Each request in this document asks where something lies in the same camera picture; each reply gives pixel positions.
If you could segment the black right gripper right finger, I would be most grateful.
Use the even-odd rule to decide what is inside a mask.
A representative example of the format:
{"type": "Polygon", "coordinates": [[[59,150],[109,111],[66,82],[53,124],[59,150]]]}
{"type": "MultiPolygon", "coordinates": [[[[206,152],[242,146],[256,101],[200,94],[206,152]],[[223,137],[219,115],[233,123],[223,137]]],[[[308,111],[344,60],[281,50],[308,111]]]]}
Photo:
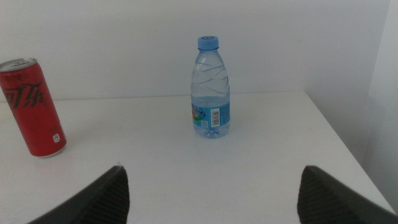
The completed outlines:
{"type": "Polygon", "coordinates": [[[297,213],[301,223],[397,224],[397,215],[317,166],[302,172],[297,213]]]}

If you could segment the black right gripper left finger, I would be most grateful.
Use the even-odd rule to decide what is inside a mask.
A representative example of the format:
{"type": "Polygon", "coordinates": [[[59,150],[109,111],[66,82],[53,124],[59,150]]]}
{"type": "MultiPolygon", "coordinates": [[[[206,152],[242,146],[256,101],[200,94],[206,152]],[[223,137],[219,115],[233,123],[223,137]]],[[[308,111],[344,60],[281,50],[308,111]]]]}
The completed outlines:
{"type": "Polygon", "coordinates": [[[127,173],[123,166],[114,166],[32,223],[126,223],[128,213],[127,173]]]}

